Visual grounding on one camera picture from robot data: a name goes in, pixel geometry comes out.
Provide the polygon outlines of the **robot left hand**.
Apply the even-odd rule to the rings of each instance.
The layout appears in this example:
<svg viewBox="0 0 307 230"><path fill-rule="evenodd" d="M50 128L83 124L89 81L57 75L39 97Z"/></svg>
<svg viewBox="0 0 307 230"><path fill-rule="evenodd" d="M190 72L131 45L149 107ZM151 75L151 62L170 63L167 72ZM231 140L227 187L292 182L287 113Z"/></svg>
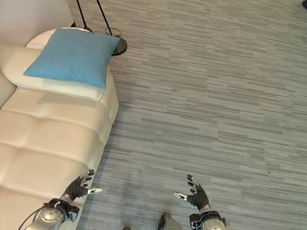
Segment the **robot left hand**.
<svg viewBox="0 0 307 230"><path fill-rule="evenodd" d="M89 188L89 181L92 180L95 171L93 169L86 170L85 173L82 173L71 182L68 187L65 189L64 193L61 195L60 199L63 199L66 202L72 203L75 199L89 196L91 194L101 193L102 188Z"/></svg>

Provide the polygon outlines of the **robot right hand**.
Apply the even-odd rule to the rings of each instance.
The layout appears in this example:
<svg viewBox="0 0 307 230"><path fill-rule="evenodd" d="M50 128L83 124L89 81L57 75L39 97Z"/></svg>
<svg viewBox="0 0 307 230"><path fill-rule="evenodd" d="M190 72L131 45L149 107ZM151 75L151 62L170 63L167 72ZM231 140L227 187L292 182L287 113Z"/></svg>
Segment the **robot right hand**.
<svg viewBox="0 0 307 230"><path fill-rule="evenodd" d="M211 210L210 201L205 190L201 184L194 178L193 175L187 174L187 183L190 186L190 194L174 192L174 197L179 200L188 202L190 205L196 207L200 213Z"/></svg>

